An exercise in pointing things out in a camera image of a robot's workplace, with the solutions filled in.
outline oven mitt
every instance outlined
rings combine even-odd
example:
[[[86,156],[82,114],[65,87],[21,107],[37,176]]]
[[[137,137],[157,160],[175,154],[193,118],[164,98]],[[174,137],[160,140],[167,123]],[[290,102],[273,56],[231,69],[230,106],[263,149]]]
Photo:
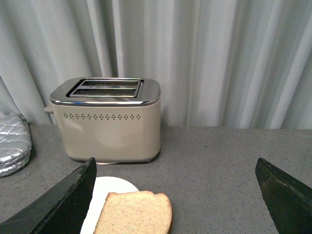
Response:
[[[28,123],[19,115],[0,117],[0,177],[24,167],[29,161],[30,150]]]

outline white curtain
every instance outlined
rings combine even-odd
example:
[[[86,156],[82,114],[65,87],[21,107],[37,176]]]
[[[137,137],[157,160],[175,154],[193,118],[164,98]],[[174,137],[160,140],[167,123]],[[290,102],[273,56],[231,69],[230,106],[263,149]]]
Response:
[[[162,124],[312,128],[311,0],[0,0],[0,112],[75,77],[160,83]]]

